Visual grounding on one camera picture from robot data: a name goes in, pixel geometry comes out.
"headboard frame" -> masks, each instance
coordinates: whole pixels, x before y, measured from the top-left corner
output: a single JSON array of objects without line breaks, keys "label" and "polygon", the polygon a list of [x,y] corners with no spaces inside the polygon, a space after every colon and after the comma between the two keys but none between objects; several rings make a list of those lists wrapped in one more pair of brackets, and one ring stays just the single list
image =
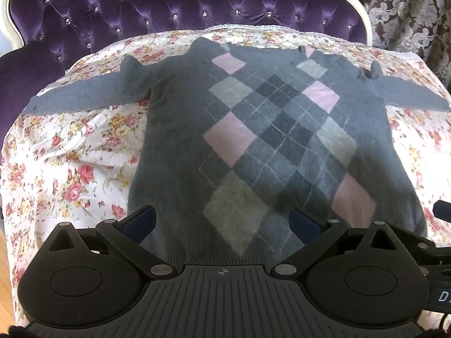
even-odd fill
[{"label": "headboard frame", "polygon": [[14,51],[0,57],[0,138],[31,96],[81,57],[137,35],[221,24],[280,25],[371,44],[358,0],[0,0]]}]

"floral bedspread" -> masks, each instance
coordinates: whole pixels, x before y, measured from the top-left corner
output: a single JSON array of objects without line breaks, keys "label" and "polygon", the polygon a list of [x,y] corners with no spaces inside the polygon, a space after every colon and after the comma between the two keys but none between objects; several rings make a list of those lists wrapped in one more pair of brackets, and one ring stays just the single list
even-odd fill
[{"label": "floral bedspread", "polygon": [[[414,54],[397,54],[316,33],[267,28],[222,27],[209,31],[154,33],[116,42],[79,60],[53,87],[116,71],[130,54],[143,64],[185,53],[198,37],[219,43],[272,48],[310,45],[341,54],[369,69],[378,60],[387,75],[424,85],[451,101],[441,82]],[[451,228],[434,220],[432,205],[451,199],[451,114],[388,107],[393,141],[428,219],[428,236],[439,246]],[[16,323],[27,320],[17,300],[17,284],[36,251],[59,222],[94,227],[127,214],[127,196],[144,139],[147,103],[113,106],[64,115],[25,116],[5,138],[1,196]],[[420,324],[437,326],[441,315],[424,312]]]}]

